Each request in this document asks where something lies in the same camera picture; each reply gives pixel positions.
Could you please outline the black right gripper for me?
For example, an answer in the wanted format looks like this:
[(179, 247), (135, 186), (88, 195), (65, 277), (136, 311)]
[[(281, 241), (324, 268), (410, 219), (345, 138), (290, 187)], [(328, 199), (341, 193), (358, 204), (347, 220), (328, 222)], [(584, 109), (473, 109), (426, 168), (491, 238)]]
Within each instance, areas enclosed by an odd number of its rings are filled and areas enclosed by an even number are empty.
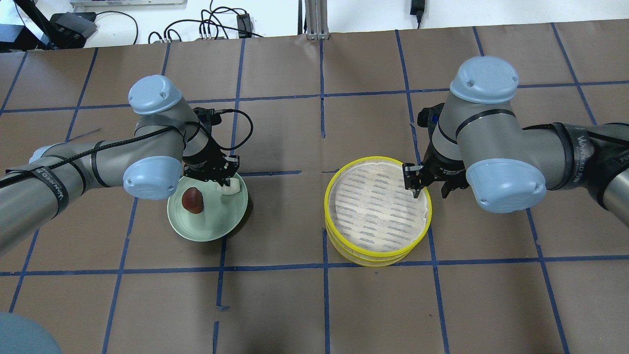
[(432, 143), (429, 143), (424, 159), (420, 164), (402, 164), (403, 184), (406, 190), (413, 191), (418, 198), (423, 188), (434, 182), (442, 182), (441, 194), (446, 199), (455, 190), (470, 187), (466, 178), (466, 169), (461, 160), (453, 160), (440, 154)]

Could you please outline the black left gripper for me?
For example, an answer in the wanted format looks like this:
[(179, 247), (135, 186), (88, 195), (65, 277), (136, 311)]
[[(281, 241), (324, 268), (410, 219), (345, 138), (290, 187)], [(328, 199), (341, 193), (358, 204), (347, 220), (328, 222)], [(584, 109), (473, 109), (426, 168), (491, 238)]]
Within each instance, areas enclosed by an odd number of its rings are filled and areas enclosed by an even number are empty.
[(226, 155), (218, 143), (207, 143), (196, 154), (184, 156), (183, 162), (185, 177), (231, 186), (231, 179), (240, 167), (240, 156)]

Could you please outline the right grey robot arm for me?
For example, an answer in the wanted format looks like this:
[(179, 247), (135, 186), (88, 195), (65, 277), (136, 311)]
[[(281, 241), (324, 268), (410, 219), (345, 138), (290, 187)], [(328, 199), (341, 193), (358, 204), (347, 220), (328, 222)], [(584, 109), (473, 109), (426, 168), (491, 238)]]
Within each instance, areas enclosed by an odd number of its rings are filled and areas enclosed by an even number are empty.
[(429, 144), (419, 164), (404, 163), (404, 187), (441, 182), (442, 197), (471, 188), (491, 213), (539, 204), (548, 191), (585, 188), (604, 210), (628, 223), (626, 122), (585, 127), (564, 122), (521, 127), (510, 101), (517, 70), (502, 58), (467, 59), (444, 103), (422, 109), (417, 124)]

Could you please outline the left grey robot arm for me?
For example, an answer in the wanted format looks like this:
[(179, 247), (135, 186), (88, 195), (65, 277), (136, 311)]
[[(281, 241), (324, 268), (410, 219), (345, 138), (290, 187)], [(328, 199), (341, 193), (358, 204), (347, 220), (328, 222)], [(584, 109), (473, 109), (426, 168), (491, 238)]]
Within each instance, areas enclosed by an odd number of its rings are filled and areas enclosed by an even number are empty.
[(166, 76), (138, 80), (128, 101), (139, 115), (133, 137), (57, 143), (1, 177), (0, 248), (4, 255), (76, 199), (96, 188), (122, 187), (137, 199), (173, 195), (180, 177), (229, 186), (240, 168), (211, 135), (224, 110), (192, 108)]

